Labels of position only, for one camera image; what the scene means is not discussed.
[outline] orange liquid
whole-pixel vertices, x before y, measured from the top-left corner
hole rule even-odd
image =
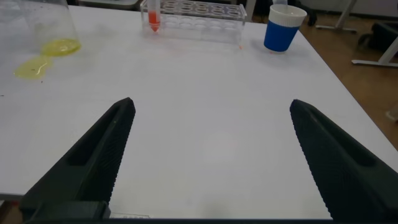
[[[160,18],[157,18],[156,11],[154,10],[149,11],[148,18],[149,18],[150,28],[152,28],[152,30],[156,32],[160,26]]]

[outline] test tube with orange liquid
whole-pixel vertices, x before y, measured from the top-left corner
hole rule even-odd
[[[147,5],[149,25],[156,32],[160,27],[160,0],[148,0]]]

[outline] test tube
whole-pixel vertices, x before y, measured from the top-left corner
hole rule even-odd
[[[63,56],[80,49],[66,0],[20,0],[18,5],[42,55]]]
[[[160,26],[160,0],[148,0],[148,21],[154,32]]]

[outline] metal stand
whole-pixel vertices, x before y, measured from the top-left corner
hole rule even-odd
[[[354,34],[356,34],[356,29],[350,29],[350,28],[344,28],[344,23],[349,16],[349,13],[351,10],[353,10],[354,5],[356,3],[356,0],[350,0],[346,9],[343,11],[341,14],[340,18],[338,19],[338,22],[336,23],[336,26],[315,26],[317,29],[333,29],[333,30],[345,30],[345,31],[350,31]]]
[[[398,63],[390,63],[391,59],[398,52],[398,37],[393,41],[386,52],[381,56],[378,62],[366,61],[366,60],[352,60],[355,65],[377,65],[385,67],[397,67]]]
[[[248,16],[246,17],[246,22],[251,22],[251,19],[253,17],[253,12],[254,12],[254,6],[256,6],[256,1],[257,0],[248,0],[246,2],[246,13],[248,14]]]

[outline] transparent beaker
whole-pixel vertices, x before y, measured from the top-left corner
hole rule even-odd
[[[63,56],[81,45],[66,0],[18,0],[29,29],[34,33],[40,53]]]

